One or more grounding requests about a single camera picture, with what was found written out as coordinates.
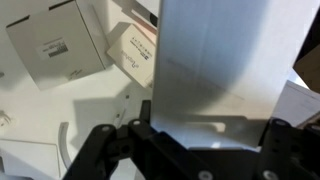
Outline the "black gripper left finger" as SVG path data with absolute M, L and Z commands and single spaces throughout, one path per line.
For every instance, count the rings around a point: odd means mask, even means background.
M 119 162 L 131 160 L 146 180 L 214 180 L 214 171 L 165 132 L 151 127 L 151 102 L 119 128 L 95 126 L 63 180 L 110 180 Z

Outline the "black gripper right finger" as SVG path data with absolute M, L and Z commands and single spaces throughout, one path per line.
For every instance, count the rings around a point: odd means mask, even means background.
M 254 175 L 256 180 L 320 180 L 319 125 L 299 129 L 272 119 L 263 135 Z

